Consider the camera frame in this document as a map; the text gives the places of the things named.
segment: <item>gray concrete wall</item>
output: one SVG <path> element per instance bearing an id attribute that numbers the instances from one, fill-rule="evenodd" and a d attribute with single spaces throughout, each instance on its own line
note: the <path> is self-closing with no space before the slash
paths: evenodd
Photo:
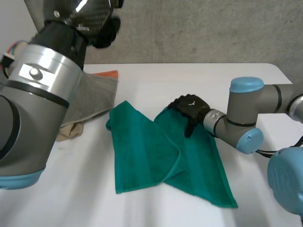
<path id="1" fill-rule="evenodd" d="M 41 28 L 42 0 L 25 2 Z M 117 14 L 117 40 L 86 63 L 265 62 L 301 79 L 302 0 L 125 0 Z"/>

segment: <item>black cable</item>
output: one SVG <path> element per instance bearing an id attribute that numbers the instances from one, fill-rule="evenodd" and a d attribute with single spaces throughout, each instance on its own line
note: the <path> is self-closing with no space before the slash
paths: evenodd
<path id="1" fill-rule="evenodd" d="M 272 155 L 270 155 L 270 154 L 265 154 L 265 153 L 262 153 L 262 152 L 260 152 L 260 151 L 256 151 L 258 154 L 260 154 L 260 155 L 262 155 L 262 156 L 264 156 L 264 157 L 268 157 L 268 158 L 271 158 L 272 157 Z"/>
<path id="2" fill-rule="evenodd" d="M 303 136 L 299 139 L 299 141 L 295 145 L 291 146 L 290 148 L 298 148 L 302 145 L 303 145 Z M 268 153 L 276 153 L 277 151 L 257 150 L 256 152 L 264 157 L 271 158 L 273 155 Z"/>
<path id="3" fill-rule="evenodd" d="M 8 79 L 9 76 L 8 76 L 8 74 L 6 73 L 5 67 L 2 67 L 2 71 L 3 71 L 4 76 Z"/>

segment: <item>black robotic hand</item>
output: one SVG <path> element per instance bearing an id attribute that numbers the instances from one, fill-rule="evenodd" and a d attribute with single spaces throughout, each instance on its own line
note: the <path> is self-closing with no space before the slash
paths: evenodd
<path id="1" fill-rule="evenodd" d="M 168 108 L 174 109 L 188 118 L 188 123 L 185 129 L 185 137 L 189 138 L 197 124 L 203 123 L 207 113 L 211 110 L 210 106 L 201 98 L 195 95 L 181 96 L 174 102 L 169 104 Z"/>
<path id="2" fill-rule="evenodd" d="M 112 16 L 104 24 L 102 30 L 98 34 L 92 45 L 96 48 L 107 48 L 116 39 L 117 33 L 121 26 L 121 20 L 117 16 Z"/>

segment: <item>metal screw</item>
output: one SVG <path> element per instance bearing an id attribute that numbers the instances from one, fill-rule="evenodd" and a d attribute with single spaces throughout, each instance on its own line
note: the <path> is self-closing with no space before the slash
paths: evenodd
<path id="1" fill-rule="evenodd" d="M 43 78 L 42 72 L 39 69 L 32 68 L 29 71 L 29 75 L 36 80 L 41 80 Z"/>
<path id="2" fill-rule="evenodd" d="M 55 10 L 54 12 L 53 12 L 53 14 L 55 15 L 55 17 L 57 17 L 57 18 L 59 18 L 60 17 L 60 13 L 57 11 L 57 10 Z"/>

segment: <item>gray cloth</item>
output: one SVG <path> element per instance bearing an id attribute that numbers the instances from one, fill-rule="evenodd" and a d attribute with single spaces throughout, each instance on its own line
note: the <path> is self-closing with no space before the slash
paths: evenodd
<path id="1" fill-rule="evenodd" d="M 88 120 L 114 107 L 118 80 L 83 73 L 61 127 Z"/>

